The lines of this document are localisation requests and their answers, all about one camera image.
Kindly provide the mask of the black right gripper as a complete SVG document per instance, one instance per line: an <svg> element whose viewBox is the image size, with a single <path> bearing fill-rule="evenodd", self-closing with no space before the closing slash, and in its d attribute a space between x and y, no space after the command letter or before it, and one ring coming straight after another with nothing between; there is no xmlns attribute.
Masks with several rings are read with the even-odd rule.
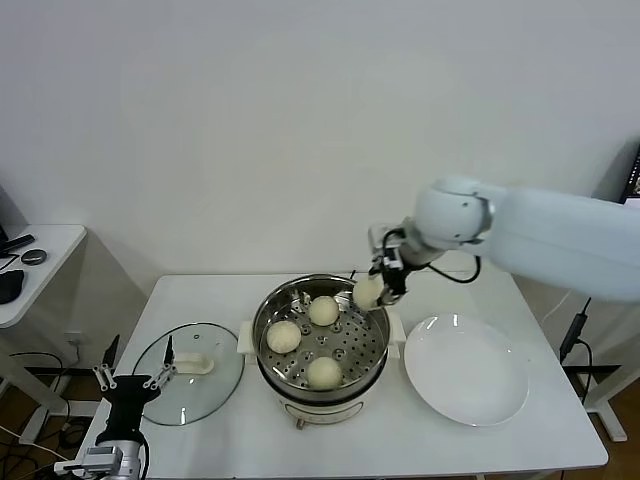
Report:
<svg viewBox="0 0 640 480"><path fill-rule="evenodd" d="M397 304L401 296L407 293L406 279L409 271L406 269L372 266L368 271L368 278L378 286L384 286L377 298L378 307Z"/></svg>

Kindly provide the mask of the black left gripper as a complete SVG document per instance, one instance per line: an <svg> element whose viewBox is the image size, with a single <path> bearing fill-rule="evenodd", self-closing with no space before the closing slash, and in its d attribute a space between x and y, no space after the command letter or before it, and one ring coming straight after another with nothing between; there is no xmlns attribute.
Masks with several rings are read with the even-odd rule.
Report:
<svg viewBox="0 0 640 480"><path fill-rule="evenodd" d="M143 442L140 424L147 403L160 395L160 390L172 380L177 372L174 364L173 336L169 335L161 370L153 375L113 376L113 367L120 335L116 335L104 351L101 362L92 368L103 398L110 405L106 428L101 441Z"/></svg>

